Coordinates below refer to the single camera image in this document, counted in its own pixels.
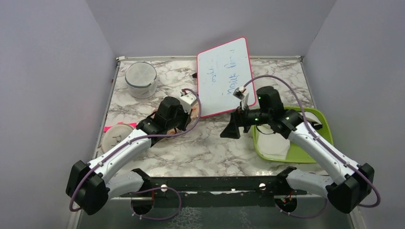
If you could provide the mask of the floral mesh laundry bag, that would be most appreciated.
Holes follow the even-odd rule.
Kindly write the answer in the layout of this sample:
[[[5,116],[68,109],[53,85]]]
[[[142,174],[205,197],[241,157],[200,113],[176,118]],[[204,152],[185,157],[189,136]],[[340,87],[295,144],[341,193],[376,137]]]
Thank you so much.
[[[176,98],[164,99],[152,116],[152,122],[157,126],[156,134],[174,134],[175,129],[185,131],[192,119],[198,117],[200,109],[198,103],[188,114],[183,110],[180,101]]]

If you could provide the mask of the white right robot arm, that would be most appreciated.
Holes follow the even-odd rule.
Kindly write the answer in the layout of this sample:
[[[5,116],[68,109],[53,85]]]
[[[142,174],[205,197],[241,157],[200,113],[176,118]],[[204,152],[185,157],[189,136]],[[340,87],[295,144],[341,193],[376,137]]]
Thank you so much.
[[[281,194],[303,190],[326,198],[338,211],[348,214],[360,205],[373,188],[374,169],[367,163],[358,164],[348,158],[318,134],[309,125],[303,111],[284,108],[279,93],[272,86],[261,87],[256,92],[258,109],[249,109],[249,96],[243,86],[233,95],[240,105],[231,112],[229,124],[221,138],[240,138],[240,127],[248,132],[251,126],[268,125],[273,132],[298,145],[326,172],[318,176],[290,167],[278,175],[276,189]]]

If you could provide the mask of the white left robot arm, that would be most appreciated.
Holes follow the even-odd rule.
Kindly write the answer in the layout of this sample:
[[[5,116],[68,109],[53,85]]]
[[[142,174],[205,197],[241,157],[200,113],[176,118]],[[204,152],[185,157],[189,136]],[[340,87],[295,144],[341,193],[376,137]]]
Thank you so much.
[[[157,111],[139,121],[129,136],[108,152],[88,163],[81,160],[74,163],[65,190],[70,197],[70,211],[83,210],[93,215],[108,200],[118,196],[117,187],[111,183],[117,171],[132,157],[151,148],[158,141],[189,132],[187,125],[191,122],[195,104],[200,104],[200,100],[191,93],[180,98],[167,96]],[[168,131],[172,129],[178,129],[179,132],[169,135]]]

